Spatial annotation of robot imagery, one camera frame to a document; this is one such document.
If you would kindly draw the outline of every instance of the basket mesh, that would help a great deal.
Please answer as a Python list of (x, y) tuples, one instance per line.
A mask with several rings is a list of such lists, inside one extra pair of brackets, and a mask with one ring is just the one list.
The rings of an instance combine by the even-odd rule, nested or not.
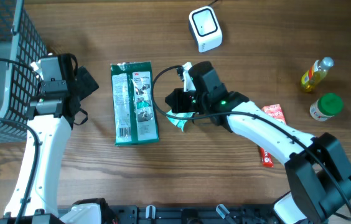
[[(16, 50), (16, 58), (10, 59), (30, 65), (46, 55), (47, 49), (25, 10), (21, 11), (19, 32), (15, 35), (11, 33), (14, 16), (17, 16), (14, 15), (15, 5), (15, 1), (0, 1), (0, 41), (12, 39), (11, 55)], [(17, 45), (14, 45), (14, 40), (18, 40)], [(26, 124), (24, 108), (31, 96), (37, 94), (37, 84), (40, 80), (30, 70), (17, 65), (12, 66), (11, 77), (10, 97), (4, 99), (10, 101), (5, 118)], [(0, 142), (24, 141), (26, 134), (26, 129), (16, 124), (0, 123)]]

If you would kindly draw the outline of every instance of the green cap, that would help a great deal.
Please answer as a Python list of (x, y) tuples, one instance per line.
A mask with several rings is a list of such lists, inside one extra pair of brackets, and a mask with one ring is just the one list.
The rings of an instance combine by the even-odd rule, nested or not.
[(318, 109), (327, 116), (339, 114), (343, 109), (343, 100), (334, 93), (328, 93), (319, 98)]

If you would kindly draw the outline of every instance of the white cube device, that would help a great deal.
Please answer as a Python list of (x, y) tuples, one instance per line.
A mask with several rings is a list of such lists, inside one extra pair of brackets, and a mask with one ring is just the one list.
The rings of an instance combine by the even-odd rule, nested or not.
[(200, 53), (220, 46), (223, 40), (220, 24), (210, 6), (201, 7), (189, 14), (189, 30)]

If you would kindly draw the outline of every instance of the plastic basket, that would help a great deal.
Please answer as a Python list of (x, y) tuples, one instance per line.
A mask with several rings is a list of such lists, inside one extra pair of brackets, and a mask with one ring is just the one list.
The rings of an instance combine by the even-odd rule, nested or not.
[[(0, 58), (30, 65), (47, 54), (23, 1), (0, 1)], [(27, 123), (25, 107), (37, 93), (39, 77), (11, 63), (0, 62), (0, 118)], [(15, 124), (0, 122), (0, 142), (26, 140), (27, 131)]]

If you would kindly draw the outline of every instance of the yellow bottle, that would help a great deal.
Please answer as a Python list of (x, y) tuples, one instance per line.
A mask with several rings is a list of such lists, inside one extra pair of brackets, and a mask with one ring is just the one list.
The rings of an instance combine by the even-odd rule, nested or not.
[(301, 77), (301, 88), (305, 92), (311, 92), (318, 83), (323, 80), (327, 72), (334, 65), (333, 59), (325, 57), (317, 60), (314, 65)]

